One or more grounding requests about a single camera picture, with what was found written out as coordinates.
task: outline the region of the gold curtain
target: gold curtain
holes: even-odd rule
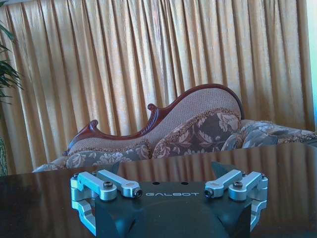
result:
[[[131,134],[146,105],[220,83],[247,119],[314,130],[304,0],[34,0],[0,9],[24,90],[0,134],[11,174],[56,159],[85,124]]]

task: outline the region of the screw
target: screw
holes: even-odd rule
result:
[[[112,182],[109,182],[109,181],[104,182],[104,188],[105,188],[105,189],[107,189],[107,188],[112,188],[112,186],[113,186]]]
[[[133,193],[134,197],[141,197],[143,194],[143,191],[141,189],[135,190]]]
[[[212,191],[210,188],[207,188],[207,189],[205,190],[205,196],[206,196],[207,198],[210,198],[212,195],[213,195],[213,191]]]
[[[233,183],[233,186],[241,188],[242,187],[242,183],[240,181],[236,181],[236,182]]]

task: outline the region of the floral upholstery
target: floral upholstery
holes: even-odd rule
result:
[[[43,172],[43,171],[66,169],[67,159],[68,159],[67,156],[61,156],[51,163],[44,164],[44,165],[37,167],[35,170],[33,170],[33,172]]]
[[[269,121],[252,121],[229,136],[221,150],[234,150],[316,139],[315,132],[289,128]]]
[[[67,168],[88,167],[94,165],[113,165],[117,162],[131,162],[147,160],[150,158],[151,150],[147,141],[136,144],[132,148],[105,149],[105,148],[83,148],[70,154],[67,160]]]
[[[199,114],[168,134],[155,147],[153,159],[221,150],[227,138],[241,128],[232,111],[217,108]]]

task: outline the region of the glossy table surface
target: glossy table surface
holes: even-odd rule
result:
[[[301,143],[122,163],[137,181],[208,181],[211,161],[269,179],[268,205],[251,237],[317,237],[317,148]],[[101,167],[0,177],[0,237],[90,238],[71,208],[69,179]]]

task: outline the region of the mahogany wood trim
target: mahogany wood trim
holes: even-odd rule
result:
[[[88,125],[86,125],[78,134],[72,139],[72,141],[68,145],[67,151],[63,153],[64,156],[68,155],[68,152],[70,148],[79,140],[90,138],[90,137],[98,137],[98,138],[103,138],[103,139],[109,139],[109,140],[130,140],[130,139],[135,139],[138,137],[141,137],[147,133],[149,133],[151,130],[153,130],[167,115],[168,113],[185,97],[187,97],[189,94],[196,92],[201,89],[206,89],[206,88],[220,88],[228,93],[230,93],[235,100],[237,101],[240,112],[241,112],[241,119],[244,119],[244,112],[242,108],[242,104],[238,98],[238,96],[228,87],[221,85],[221,84],[203,84],[196,86],[194,88],[191,88],[187,90],[186,92],[182,93],[178,98],[175,99],[174,102],[172,102],[170,105],[168,105],[165,108],[158,108],[154,104],[150,103],[148,104],[148,109],[151,111],[150,118],[145,125],[144,128],[142,128],[140,131],[132,134],[132,135],[125,135],[125,136],[118,136],[118,135],[108,135],[102,133],[98,128],[98,121],[97,120],[92,120]]]

